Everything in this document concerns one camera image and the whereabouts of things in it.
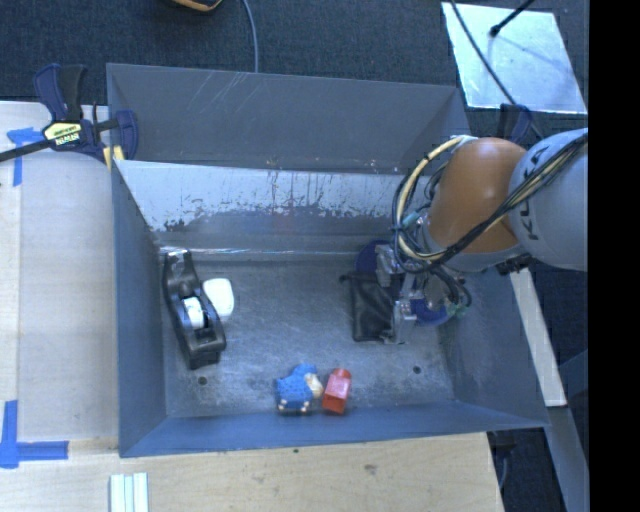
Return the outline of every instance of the toy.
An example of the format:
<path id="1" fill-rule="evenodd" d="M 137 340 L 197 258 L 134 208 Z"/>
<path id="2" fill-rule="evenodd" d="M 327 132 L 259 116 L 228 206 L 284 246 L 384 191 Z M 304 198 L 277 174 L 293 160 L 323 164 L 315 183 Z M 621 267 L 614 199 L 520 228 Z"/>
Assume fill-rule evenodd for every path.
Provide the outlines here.
<path id="1" fill-rule="evenodd" d="M 336 368 L 329 375 L 327 389 L 322 398 L 322 407 L 329 411 L 343 414 L 350 389 L 351 373 L 344 368 Z"/>
<path id="2" fill-rule="evenodd" d="M 278 410 L 307 412 L 314 398 L 320 398 L 324 388 L 312 364 L 299 364 L 291 375 L 276 381 Z"/>

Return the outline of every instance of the blue clamp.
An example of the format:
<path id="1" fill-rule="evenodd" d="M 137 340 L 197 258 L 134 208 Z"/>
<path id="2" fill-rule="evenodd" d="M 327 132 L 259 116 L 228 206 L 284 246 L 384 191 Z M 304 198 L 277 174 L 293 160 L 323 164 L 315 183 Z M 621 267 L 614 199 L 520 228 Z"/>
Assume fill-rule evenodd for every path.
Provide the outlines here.
<path id="1" fill-rule="evenodd" d="M 100 140 L 100 133 L 116 129 L 124 157 L 134 158 L 138 149 L 138 128 L 133 111 L 119 110 L 114 118 L 98 122 L 97 107 L 94 106 L 93 122 L 83 118 L 79 88 L 85 72 L 84 66 L 49 64 L 36 73 L 36 94 L 51 114 L 51 123 L 42 130 L 40 140 L 0 153 L 0 162 L 49 148 L 83 153 L 106 164 L 107 146 Z"/>
<path id="2" fill-rule="evenodd" d="M 5 402 L 2 441 L 0 442 L 0 468 L 15 469 L 23 461 L 66 460 L 69 441 L 38 443 L 18 442 L 18 401 Z"/>

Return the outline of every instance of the blue toy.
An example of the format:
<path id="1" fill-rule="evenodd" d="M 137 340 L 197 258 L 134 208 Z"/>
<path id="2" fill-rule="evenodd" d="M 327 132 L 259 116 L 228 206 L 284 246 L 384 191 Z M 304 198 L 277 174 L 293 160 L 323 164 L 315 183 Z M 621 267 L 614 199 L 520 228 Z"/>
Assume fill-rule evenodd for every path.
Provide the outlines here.
<path id="1" fill-rule="evenodd" d="M 299 364 L 284 379 L 277 379 L 278 410 L 307 412 L 314 398 L 319 398 L 324 388 L 312 364 Z"/>
<path id="2" fill-rule="evenodd" d="M 7 137 L 16 145 L 16 148 L 20 148 L 25 144 L 32 142 L 40 142 L 44 139 L 41 132 L 34 130 L 33 128 L 21 128 L 19 130 L 9 130 Z M 17 187 L 22 183 L 22 157 L 17 157 L 13 166 L 13 186 Z"/>

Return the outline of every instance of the clamp handle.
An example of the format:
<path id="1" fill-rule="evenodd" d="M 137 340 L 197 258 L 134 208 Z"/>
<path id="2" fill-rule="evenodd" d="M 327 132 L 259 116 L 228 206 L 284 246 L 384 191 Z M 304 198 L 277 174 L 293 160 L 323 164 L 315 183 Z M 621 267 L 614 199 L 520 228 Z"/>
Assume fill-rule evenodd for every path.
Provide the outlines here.
<path id="1" fill-rule="evenodd" d="M 64 67 L 49 64 L 35 74 L 36 94 L 51 113 L 52 121 L 82 119 L 80 82 L 86 71 L 87 68 L 79 64 Z"/>

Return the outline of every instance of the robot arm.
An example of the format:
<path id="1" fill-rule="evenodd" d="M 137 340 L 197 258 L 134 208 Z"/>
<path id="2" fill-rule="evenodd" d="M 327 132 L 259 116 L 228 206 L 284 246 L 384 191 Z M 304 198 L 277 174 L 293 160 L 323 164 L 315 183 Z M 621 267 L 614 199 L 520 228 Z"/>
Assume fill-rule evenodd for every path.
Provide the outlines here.
<path id="1" fill-rule="evenodd" d="M 393 241 L 377 247 L 377 273 L 404 273 L 390 341 L 401 326 L 438 324 L 471 304 L 464 274 L 508 273 L 536 259 L 587 270 L 586 129 L 541 140 L 526 151 L 498 138 L 456 137 L 428 155 L 394 197 Z M 418 179 L 439 153 L 453 149 L 412 204 Z"/>

